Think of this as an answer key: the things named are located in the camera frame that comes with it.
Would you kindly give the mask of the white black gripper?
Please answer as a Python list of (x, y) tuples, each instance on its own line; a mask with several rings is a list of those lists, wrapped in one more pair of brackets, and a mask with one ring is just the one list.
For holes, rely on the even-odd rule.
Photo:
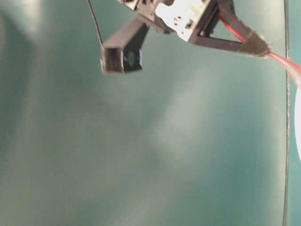
[[(265, 57), (270, 52), (265, 40), (236, 16), (231, 0), (119, 0), (118, 3), (135, 11), (140, 20), (156, 31), (174, 32), (197, 46), (255, 57)], [(242, 41), (211, 37), (219, 20), (228, 24)]]

